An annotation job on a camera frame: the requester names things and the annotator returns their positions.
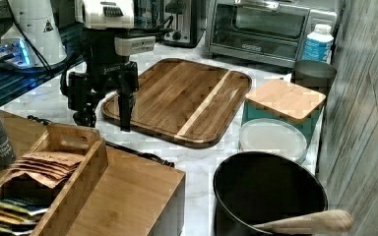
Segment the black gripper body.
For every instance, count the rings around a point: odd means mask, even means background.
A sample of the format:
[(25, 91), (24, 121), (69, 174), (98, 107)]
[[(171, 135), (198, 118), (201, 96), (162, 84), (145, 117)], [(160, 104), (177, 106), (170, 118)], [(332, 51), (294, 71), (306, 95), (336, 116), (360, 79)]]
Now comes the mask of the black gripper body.
[(84, 29), (79, 49), (69, 58), (82, 57), (87, 69), (84, 73), (66, 73), (66, 96), (71, 110), (95, 110), (105, 96), (116, 91), (119, 108), (131, 110), (134, 93), (139, 88), (137, 63), (129, 56), (119, 55), (119, 39), (129, 39), (127, 30)]

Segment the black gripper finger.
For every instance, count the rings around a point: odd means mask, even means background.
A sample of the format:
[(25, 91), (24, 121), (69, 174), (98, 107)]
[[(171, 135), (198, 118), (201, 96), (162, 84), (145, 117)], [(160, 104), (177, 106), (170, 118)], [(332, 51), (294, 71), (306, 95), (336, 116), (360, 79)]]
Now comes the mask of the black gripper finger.
[(136, 99), (133, 93), (121, 91), (118, 97), (119, 125), (124, 132), (131, 130), (131, 118)]
[(95, 113), (92, 110), (81, 110), (76, 111), (73, 114), (74, 122), (79, 126), (85, 126), (85, 127), (95, 127), (96, 122), (96, 116)]

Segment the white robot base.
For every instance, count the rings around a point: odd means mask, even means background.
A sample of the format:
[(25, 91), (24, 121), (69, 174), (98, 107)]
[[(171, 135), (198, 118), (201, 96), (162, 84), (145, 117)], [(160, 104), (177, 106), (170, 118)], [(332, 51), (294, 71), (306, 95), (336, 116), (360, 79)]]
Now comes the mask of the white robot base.
[(7, 60), (20, 69), (53, 66), (67, 54), (55, 25), (50, 0), (6, 0), (13, 25), (1, 37), (15, 57)]

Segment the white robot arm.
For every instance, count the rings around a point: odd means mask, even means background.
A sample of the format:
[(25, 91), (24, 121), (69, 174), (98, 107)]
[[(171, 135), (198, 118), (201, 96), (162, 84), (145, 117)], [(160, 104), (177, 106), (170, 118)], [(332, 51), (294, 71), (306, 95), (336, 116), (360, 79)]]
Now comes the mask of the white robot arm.
[(128, 132), (139, 89), (137, 64), (120, 52), (120, 41), (130, 37), (134, 26), (133, 3), (126, 0), (75, 0), (76, 20), (83, 24), (79, 49), (68, 59), (72, 65), (79, 57), (87, 65), (84, 73), (65, 71), (60, 90), (68, 98), (79, 126), (93, 127), (95, 109), (105, 96), (119, 95), (119, 127)]

